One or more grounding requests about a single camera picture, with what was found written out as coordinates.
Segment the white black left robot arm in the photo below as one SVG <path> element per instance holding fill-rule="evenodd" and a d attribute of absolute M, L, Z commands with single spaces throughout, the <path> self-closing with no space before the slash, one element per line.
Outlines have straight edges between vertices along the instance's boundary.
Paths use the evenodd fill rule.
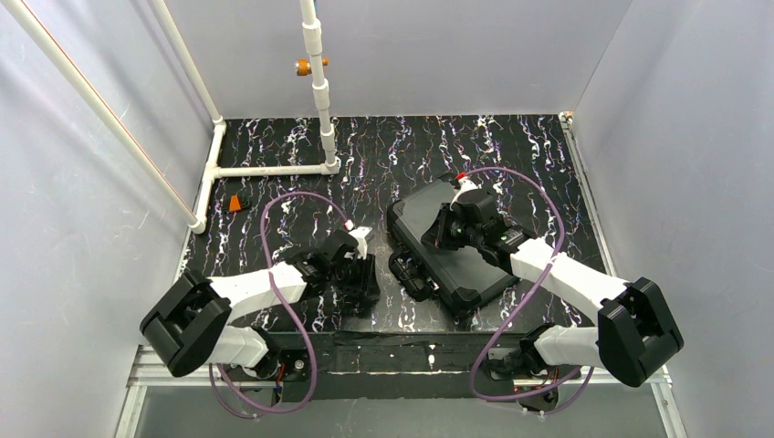
<path fill-rule="evenodd" d="M 378 301 L 373 231 L 337 230 L 316 247 L 299 249 L 270 268 L 236 276 L 185 272 L 149 310 L 139 331 L 174 377 L 203 365 L 233 364 L 260 370 L 278 354 L 257 328 L 233 321 L 288 302 L 333 297 L 345 316 L 361 317 Z"/>

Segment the black poker set case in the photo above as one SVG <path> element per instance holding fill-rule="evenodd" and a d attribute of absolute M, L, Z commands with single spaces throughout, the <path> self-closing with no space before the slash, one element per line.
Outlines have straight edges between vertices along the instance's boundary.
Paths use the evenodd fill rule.
<path fill-rule="evenodd" d="M 518 279 L 472 247 L 442 251 L 421 242 L 441 205 L 454 198 L 454 178 L 446 173 L 391 203 L 385 223 L 394 247 L 388 266 L 406 294 L 416 301 L 437 299 L 461 318 L 501 297 Z"/>

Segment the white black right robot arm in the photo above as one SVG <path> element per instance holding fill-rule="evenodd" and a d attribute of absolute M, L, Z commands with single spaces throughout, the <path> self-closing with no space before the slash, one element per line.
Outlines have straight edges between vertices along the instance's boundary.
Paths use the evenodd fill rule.
<path fill-rule="evenodd" d="M 609 276 L 568 257 L 506 219 L 483 189 L 464 190 L 443 203 L 421 240 L 438 250 L 471 246 L 491 266 L 549 291 L 595 320 L 587 328 L 548 323 L 532 330 L 517 351 L 500 360 L 504 366 L 528 373 L 560 365 L 599 367 L 638 387 L 685 345 L 654 281 Z"/>

